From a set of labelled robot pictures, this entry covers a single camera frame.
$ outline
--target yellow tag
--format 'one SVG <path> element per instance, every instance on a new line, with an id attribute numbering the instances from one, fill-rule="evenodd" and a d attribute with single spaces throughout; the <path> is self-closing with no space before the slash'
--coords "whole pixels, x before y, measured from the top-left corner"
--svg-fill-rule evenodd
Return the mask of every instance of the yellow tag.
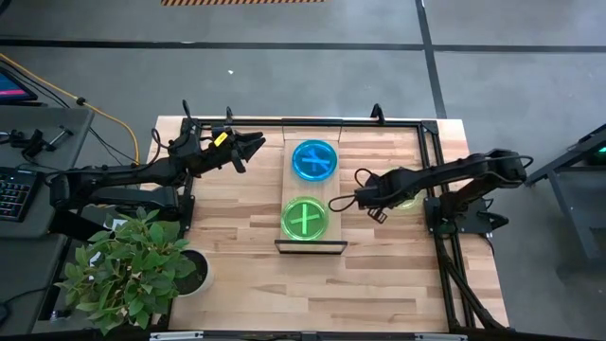
<path id="1" fill-rule="evenodd" d="M 217 137 L 217 139 L 215 139 L 215 146 L 219 147 L 219 145 L 222 144 L 226 138 L 227 138 L 227 134 L 221 133 L 219 135 L 219 137 Z"/>

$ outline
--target wooden tabletop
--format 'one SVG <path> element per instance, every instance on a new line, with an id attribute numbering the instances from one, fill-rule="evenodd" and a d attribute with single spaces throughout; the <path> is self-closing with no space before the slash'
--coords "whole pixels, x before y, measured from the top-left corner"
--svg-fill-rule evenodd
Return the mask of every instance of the wooden tabletop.
<path id="1" fill-rule="evenodd" d="M 177 137 L 181 121 L 158 118 L 156 129 L 163 141 Z M 461 120 L 439 120 L 438 127 L 446 162 L 469 154 Z M 267 142 L 246 165 L 245 174 L 227 165 L 196 180 L 194 218 L 186 237 L 190 247 L 208 257 L 215 282 L 199 295 L 175 299 L 172 330 L 448 330 L 435 244 L 426 232 L 421 200 L 408 209 L 386 211 L 385 224 L 374 223 L 357 207 L 343 212 L 342 234 L 349 242 L 343 256 L 279 255 L 274 240 L 280 236 L 285 135 L 307 138 L 323 128 L 236 129 L 262 131 Z M 377 173 L 421 168 L 414 129 L 343 128 L 338 134 L 342 195 L 358 186 L 353 174 L 359 168 Z M 155 148 L 152 143 L 150 158 Z M 507 325 L 490 247 L 478 236 L 460 239 L 470 286 Z M 454 296 L 457 317 L 463 321 L 457 290 Z"/>

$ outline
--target gray floor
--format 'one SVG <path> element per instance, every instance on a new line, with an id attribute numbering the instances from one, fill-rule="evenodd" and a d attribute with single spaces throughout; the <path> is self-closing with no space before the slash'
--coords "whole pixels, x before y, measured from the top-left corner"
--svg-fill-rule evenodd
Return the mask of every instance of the gray floor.
<path id="1" fill-rule="evenodd" d="M 160 8 L 159 1 L 20 0 L 0 18 L 4 36 L 208 42 L 420 43 L 413 0 Z M 427 0 L 435 44 L 603 45 L 605 5 L 590 0 Z M 3 47 L 50 81 L 130 124 L 147 154 L 158 115 L 435 117 L 423 52 L 107 50 Z M 437 53 L 448 118 L 462 118 L 470 149 L 535 156 L 534 170 L 604 123 L 603 54 Z M 94 127 L 127 153 L 114 123 Z M 112 164 L 87 141 L 80 165 Z M 578 254 L 551 188 L 501 190 L 493 211 L 496 263 L 511 326 L 606 339 L 606 279 L 561 278 Z"/>

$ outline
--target yellow striped tape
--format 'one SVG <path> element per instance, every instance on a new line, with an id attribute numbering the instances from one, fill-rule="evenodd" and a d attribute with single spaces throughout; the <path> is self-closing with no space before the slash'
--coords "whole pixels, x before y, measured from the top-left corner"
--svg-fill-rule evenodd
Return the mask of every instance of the yellow striped tape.
<path id="1" fill-rule="evenodd" d="M 319 3 L 325 0 L 162 0 L 162 6 Z"/>

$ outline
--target blue bowl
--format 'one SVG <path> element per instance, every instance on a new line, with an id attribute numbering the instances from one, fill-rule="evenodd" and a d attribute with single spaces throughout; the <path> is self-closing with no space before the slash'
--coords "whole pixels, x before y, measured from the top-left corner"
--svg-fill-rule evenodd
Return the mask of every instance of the blue bowl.
<path id="1" fill-rule="evenodd" d="M 303 180 L 326 180 L 336 168 L 337 153 L 324 141 L 305 141 L 294 150 L 293 169 Z"/>

